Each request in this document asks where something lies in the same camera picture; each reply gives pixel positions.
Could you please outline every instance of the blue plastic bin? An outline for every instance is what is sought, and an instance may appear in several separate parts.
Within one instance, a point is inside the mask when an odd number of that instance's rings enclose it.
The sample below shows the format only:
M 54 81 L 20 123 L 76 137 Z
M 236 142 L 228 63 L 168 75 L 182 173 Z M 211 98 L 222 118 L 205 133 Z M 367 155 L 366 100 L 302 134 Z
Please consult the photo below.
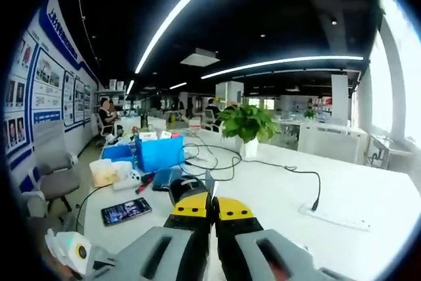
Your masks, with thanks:
M 116 145 L 104 148 L 103 159 L 111 159 L 111 161 L 130 161 L 133 169 L 136 168 L 135 157 L 129 145 Z
M 184 161 L 183 136 L 156 141 L 141 141 L 136 136 L 137 163 L 144 172 L 176 166 Z

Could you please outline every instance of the desk surface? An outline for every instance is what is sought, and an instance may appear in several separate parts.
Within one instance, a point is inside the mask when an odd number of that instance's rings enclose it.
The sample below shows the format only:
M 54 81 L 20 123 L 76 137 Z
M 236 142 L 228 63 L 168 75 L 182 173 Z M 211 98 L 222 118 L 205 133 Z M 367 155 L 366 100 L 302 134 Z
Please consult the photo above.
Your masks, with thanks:
M 214 132 L 199 133 L 208 144 L 233 147 Z M 201 143 L 185 138 L 186 143 Z M 230 166 L 232 155 L 211 149 L 219 167 Z M 198 165 L 214 166 L 213 156 L 201 147 Z M 274 166 L 241 162 L 235 178 L 220 182 L 217 196 L 231 197 L 248 205 L 264 228 L 273 228 L 291 241 L 305 245 L 318 267 L 327 267 L 355 280 L 373 280 L 393 260 L 407 240 L 421 210 L 421 198 L 406 174 L 335 161 L 272 145 L 259 144 L 260 161 L 297 166 L 298 170 L 317 171 L 322 181 L 317 212 L 331 216 L 348 214 L 371 224 L 363 232 L 303 215 L 299 209 L 312 203 L 318 189 L 311 174 L 293 174 Z M 189 166 L 191 173 L 202 170 Z M 214 178 L 229 178 L 232 169 L 212 171 Z M 172 211 L 167 193 L 153 192 L 150 186 L 140 195 L 152 206 L 149 214 L 115 226 L 104 227 L 100 210 L 139 197 L 134 190 L 114 192 L 104 188 L 87 201 L 85 235 L 91 242 L 117 253 L 152 226 L 164 224 Z M 209 280 L 224 280 L 211 236 Z

